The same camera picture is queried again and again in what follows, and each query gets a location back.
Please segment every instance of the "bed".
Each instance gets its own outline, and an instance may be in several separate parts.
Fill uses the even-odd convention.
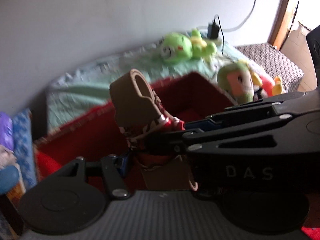
[[[299,87],[303,71],[269,43],[239,46],[237,49],[261,65],[271,77],[281,76],[286,91],[294,92]]]
[[[249,60],[252,57],[250,53],[247,57],[225,42],[223,55],[220,53],[221,44],[217,44],[219,52],[212,57],[210,62],[201,59],[168,65],[159,56],[157,47],[160,43],[161,41],[129,52],[100,58],[53,81],[47,91],[48,130],[54,130],[70,122],[94,106],[105,104],[110,99],[110,84],[132,68],[140,70],[150,83],[167,77],[175,78],[192,71],[201,73],[215,83],[216,73],[220,67],[230,63],[231,60]],[[257,72],[261,71],[261,67],[255,61],[252,60],[251,63]],[[303,77],[303,72],[296,65],[292,67],[296,73],[293,78],[294,82],[285,73],[273,71],[272,67],[265,67],[265,70],[271,76],[282,75],[284,88],[290,92],[297,89],[299,85],[297,82],[300,83],[299,80],[301,81]]]

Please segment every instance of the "red box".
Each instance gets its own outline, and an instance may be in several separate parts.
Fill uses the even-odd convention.
[[[152,86],[163,106],[173,116],[190,122],[222,112],[234,105],[232,98],[198,73],[177,79],[167,78]],[[111,102],[91,109],[85,115],[60,127],[54,134],[35,142],[35,156],[39,178],[43,179],[77,156],[98,161],[109,154],[120,155],[127,143],[114,120]],[[151,156],[155,160],[162,156]],[[98,179],[89,179],[97,186]],[[145,189],[139,166],[135,164],[125,182],[131,191]]]

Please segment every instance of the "bed sheet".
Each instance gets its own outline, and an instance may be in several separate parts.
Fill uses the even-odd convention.
[[[210,62],[193,59],[170,65],[161,60],[158,46],[159,42],[100,58],[52,82],[47,92],[49,131],[75,119],[94,106],[105,104],[110,99],[110,84],[132,68],[140,70],[150,83],[167,77],[182,76],[191,71],[199,72],[212,82],[216,82],[219,68],[230,63],[229,58],[218,53]],[[218,51],[221,51],[221,45],[217,47]],[[247,59],[227,42],[224,46],[224,55],[233,60]]]

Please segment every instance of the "brown leather strap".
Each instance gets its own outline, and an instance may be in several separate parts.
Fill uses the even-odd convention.
[[[120,127],[148,124],[161,115],[152,88],[139,70],[132,69],[114,81],[110,96]]]

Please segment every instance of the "green stuffed frog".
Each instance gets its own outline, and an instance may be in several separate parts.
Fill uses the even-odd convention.
[[[204,41],[198,30],[192,30],[190,38],[180,33],[168,34],[160,46],[160,52],[166,62],[177,63],[208,57],[217,52],[217,47],[214,42]]]

